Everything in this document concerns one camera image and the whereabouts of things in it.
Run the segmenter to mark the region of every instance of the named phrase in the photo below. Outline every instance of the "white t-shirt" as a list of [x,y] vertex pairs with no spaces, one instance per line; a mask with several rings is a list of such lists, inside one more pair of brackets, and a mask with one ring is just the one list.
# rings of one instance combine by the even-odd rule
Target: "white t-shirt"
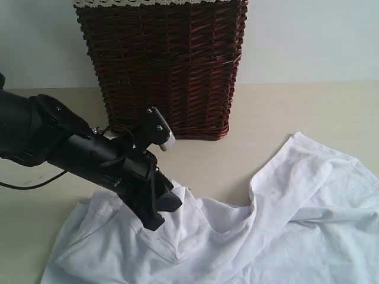
[[78,203],[42,284],[379,283],[379,180],[353,157],[295,133],[250,206],[175,186],[155,232],[111,192]]

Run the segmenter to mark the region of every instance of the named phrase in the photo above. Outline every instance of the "white wall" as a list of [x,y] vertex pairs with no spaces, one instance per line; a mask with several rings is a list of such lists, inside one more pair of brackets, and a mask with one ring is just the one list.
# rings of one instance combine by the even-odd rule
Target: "white wall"
[[[379,80],[379,1],[250,0],[239,83]],[[70,0],[1,0],[7,88],[97,86]]]

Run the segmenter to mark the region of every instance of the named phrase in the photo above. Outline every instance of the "robotic arm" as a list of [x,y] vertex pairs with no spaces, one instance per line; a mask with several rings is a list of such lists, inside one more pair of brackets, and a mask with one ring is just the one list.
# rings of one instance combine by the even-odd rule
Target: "robotic arm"
[[150,230],[164,222],[158,211],[182,205],[146,150],[152,143],[166,150],[175,141],[156,108],[148,108],[125,137],[109,140],[58,100],[14,95],[2,89],[4,82],[0,74],[1,158],[27,167],[48,162],[114,191]]

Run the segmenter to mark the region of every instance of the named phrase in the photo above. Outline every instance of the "wicker basket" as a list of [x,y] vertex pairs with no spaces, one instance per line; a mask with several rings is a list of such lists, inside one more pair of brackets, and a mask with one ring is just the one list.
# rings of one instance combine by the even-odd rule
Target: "wicker basket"
[[90,0],[75,8],[113,132],[154,105],[178,138],[227,134],[247,0],[95,8],[80,1]]

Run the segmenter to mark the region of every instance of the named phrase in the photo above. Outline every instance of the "black cable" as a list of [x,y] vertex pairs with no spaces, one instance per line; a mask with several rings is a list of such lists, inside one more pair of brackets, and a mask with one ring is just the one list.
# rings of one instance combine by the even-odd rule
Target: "black cable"
[[59,173],[55,177],[52,177],[51,179],[49,179],[49,180],[47,180],[47,181],[45,181],[43,183],[40,183],[39,185],[22,187],[22,186],[9,185],[9,184],[4,183],[4,182],[0,182],[0,185],[3,186],[3,187],[5,187],[5,188],[17,189],[18,191],[29,191],[30,189],[35,189],[35,188],[40,188],[42,186],[45,186],[45,185],[49,184],[50,182],[53,182],[54,180],[60,178],[65,173],[67,173],[67,170],[64,170],[62,173]]

